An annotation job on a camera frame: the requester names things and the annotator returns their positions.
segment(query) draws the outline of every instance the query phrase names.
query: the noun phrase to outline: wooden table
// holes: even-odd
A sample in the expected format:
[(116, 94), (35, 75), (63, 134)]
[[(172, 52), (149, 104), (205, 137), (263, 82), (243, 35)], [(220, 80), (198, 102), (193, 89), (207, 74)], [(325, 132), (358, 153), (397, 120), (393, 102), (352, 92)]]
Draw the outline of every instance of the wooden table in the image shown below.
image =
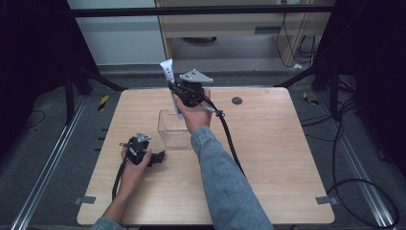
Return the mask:
[[(232, 103), (241, 97), (240, 105)], [(284, 88), (212, 88), (212, 100), (225, 112), (239, 161), (267, 216), (274, 224), (331, 223), (326, 196), (288, 91)], [(152, 137), (153, 152), (166, 150), (162, 164), (148, 168), (124, 217), (124, 224), (212, 224), (197, 157), (189, 149), (166, 149), (157, 131), (160, 110), (172, 110), (169, 90), (123, 92), (117, 105), (78, 222), (93, 224), (111, 202), (111, 189), (121, 163), (121, 142), (137, 131)], [(230, 152), (218, 118), (211, 128)]]

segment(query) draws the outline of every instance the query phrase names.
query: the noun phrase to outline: blue jacket sleeve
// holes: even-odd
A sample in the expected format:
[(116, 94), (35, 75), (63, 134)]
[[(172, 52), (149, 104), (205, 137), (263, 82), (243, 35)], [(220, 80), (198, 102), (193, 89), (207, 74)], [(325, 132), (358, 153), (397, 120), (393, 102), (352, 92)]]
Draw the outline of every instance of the blue jacket sleeve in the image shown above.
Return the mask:
[(212, 131), (200, 127), (192, 134), (191, 142), (214, 228), (274, 229), (247, 179)]
[(123, 230), (122, 226), (110, 218), (99, 218), (90, 228), (91, 230)]

